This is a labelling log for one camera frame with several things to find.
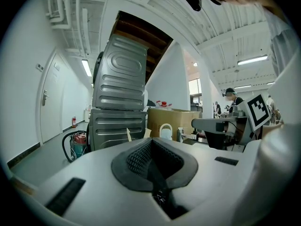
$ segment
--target window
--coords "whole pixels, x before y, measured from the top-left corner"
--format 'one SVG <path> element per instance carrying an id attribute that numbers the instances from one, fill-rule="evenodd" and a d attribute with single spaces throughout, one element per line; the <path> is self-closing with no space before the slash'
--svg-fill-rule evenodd
<path id="1" fill-rule="evenodd" d="M 202 93 L 201 81 L 200 79 L 196 79 L 193 81 L 189 81 L 189 91 L 191 95 Z"/>

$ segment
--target fluorescent light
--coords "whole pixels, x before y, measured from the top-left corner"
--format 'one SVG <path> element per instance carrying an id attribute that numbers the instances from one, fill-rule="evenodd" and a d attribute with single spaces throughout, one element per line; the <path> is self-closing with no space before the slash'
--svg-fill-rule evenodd
<path id="1" fill-rule="evenodd" d="M 91 71 L 90 71 L 90 67 L 89 67 L 88 61 L 87 61 L 86 59 L 82 59 L 81 62 L 82 62 L 82 64 L 83 64 L 84 68 L 85 68 L 85 71 L 86 71 L 86 73 L 87 73 L 87 76 L 92 77 L 92 74 L 91 74 Z"/>
<path id="2" fill-rule="evenodd" d="M 235 89 L 240 89 L 240 88 L 247 88 L 247 87 L 251 87 L 251 85 L 239 86 L 239 87 L 234 87 L 234 88 Z"/>
<path id="3" fill-rule="evenodd" d="M 249 63 L 254 63 L 254 62 L 266 60 L 267 58 L 268 58 L 267 55 L 262 55 L 262 56 L 258 56 L 258 57 L 255 57 L 255 58 L 250 58 L 250 59 L 238 61 L 238 65 L 245 65 L 245 64 L 249 64 Z"/>

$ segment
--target white handle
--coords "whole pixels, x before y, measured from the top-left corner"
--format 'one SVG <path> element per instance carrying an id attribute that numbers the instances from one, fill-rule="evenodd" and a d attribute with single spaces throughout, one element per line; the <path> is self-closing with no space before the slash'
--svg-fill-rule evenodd
<path id="1" fill-rule="evenodd" d="M 159 137 L 162 136 L 162 129 L 163 129 L 163 127 L 165 127 L 165 126 L 169 126 L 169 128 L 170 128 L 170 130 L 171 130 L 171 134 L 173 134 L 173 128 L 171 127 L 171 125 L 165 123 L 165 124 L 163 124 L 163 125 L 160 127 Z"/>

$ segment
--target stacked washing machine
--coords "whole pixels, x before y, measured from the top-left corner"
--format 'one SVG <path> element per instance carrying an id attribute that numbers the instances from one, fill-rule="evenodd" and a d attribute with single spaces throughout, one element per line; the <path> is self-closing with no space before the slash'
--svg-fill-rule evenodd
<path id="1" fill-rule="evenodd" d="M 119 145 L 145 133 L 144 90 L 148 48 L 112 35 L 94 71 L 89 122 L 91 151 Z"/>

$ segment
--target fire extinguisher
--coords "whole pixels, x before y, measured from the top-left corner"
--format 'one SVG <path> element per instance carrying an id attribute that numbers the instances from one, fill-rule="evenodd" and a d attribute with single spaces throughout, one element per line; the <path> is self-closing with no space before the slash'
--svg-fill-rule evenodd
<path id="1" fill-rule="evenodd" d="M 76 128 L 76 118 L 75 118 L 75 116 L 72 118 L 72 128 Z"/>

